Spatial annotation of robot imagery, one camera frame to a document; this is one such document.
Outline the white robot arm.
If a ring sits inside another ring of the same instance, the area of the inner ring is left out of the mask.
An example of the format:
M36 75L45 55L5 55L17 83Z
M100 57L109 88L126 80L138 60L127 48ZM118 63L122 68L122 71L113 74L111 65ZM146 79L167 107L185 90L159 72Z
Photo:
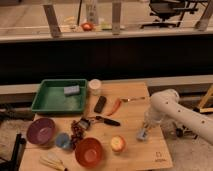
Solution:
M150 107L144 114L146 131L160 124L165 116L182 123L198 136L213 145L213 119L179 104L179 94L174 89L153 93Z

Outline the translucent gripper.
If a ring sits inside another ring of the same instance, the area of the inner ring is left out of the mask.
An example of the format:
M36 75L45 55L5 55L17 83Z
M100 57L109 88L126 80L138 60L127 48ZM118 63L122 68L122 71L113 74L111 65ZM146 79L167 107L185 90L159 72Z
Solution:
M156 111L146 111L144 114L143 127L146 130L156 127L161 123L161 117Z

